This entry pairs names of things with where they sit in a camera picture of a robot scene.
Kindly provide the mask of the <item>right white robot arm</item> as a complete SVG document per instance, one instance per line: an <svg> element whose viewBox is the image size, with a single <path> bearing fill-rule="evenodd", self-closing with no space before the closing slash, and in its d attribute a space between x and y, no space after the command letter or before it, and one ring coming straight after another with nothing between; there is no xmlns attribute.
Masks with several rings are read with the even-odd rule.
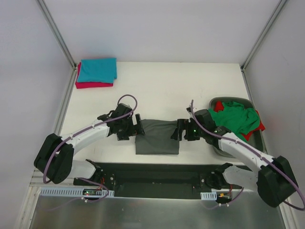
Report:
<svg viewBox="0 0 305 229"><path fill-rule="evenodd" d="M292 194L299 192L296 178L288 160L267 155L242 141L231 130L216 125L208 110L190 112L191 118L178 119L171 138L196 141L203 138L214 148L227 152L242 162L247 169L225 163L206 179L214 189L238 185L256 191L269 206L277 207Z"/></svg>

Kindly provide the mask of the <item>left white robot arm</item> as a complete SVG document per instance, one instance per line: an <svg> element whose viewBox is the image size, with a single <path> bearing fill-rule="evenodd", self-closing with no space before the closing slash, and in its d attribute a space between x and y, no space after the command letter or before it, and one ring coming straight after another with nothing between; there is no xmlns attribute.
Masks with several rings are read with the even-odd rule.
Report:
<svg viewBox="0 0 305 229"><path fill-rule="evenodd" d="M98 166L89 159L80 161L74 156L92 143L116 135L119 141L131 136L144 135L140 114L123 103L115 110L100 115L83 129L64 136L55 133L46 137L34 166L43 173L43 183L59 184L67 178L84 178L91 186L100 182Z"/></svg>

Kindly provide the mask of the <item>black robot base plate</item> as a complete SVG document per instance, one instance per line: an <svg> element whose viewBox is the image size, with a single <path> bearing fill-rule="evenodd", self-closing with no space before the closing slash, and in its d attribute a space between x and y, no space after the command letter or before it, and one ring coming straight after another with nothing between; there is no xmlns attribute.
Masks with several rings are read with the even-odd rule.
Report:
<svg viewBox="0 0 305 229"><path fill-rule="evenodd" d="M220 184L225 192L237 185L216 179L219 165L96 163L91 179L114 191L115 197L200 199Z"/></svg>

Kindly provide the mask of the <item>grey t-shirt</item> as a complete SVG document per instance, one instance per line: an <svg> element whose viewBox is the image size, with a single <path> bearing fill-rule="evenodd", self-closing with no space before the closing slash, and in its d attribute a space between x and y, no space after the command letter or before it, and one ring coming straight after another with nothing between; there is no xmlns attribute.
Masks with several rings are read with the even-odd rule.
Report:
<svg viewBox="0 0 305 229"><path fill-rule="evenodd" d="M171 139L177 122L154 119L142 120L145 135L137 135L135 148L137 155L178 155L179 141Z"/></svg>

